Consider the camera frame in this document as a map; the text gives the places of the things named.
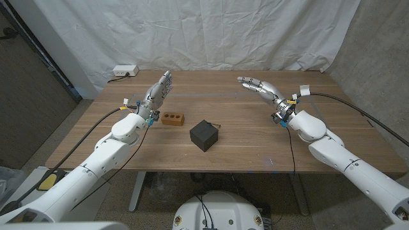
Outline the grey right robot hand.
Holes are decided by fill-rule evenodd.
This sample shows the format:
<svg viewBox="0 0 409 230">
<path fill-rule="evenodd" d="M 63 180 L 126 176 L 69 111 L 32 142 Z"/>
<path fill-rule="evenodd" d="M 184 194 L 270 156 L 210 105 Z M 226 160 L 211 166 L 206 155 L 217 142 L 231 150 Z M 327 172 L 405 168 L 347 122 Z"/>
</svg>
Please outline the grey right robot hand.
<svg viewBox="0 0 409 230">
<path fill-rule="evenodd" d="M 237 81 L 243 88 L 255 92 L 266 104 L 280 112 L 290 108 L 282 93 L 272 84 L 252 77 L 238 77 Z"/>
</svg>

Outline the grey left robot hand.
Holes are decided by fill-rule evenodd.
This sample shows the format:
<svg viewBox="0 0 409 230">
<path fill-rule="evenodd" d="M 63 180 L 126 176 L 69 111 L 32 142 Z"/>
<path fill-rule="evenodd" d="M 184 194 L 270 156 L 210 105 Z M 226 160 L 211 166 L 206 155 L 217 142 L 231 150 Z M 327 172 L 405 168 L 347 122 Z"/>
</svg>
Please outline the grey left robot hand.
<svg viewBox="0 0 409 230">
<path fill-rule="evenodd" d="M 157 111 L 163 104 L 166 96 L 172 90 L 172 74 L 166 71 L 158 82 L 152 85 L 146 92 L 144 100 L 141 102 L 137 114 L 147 119 L 151 113 Z"/>
</svg>

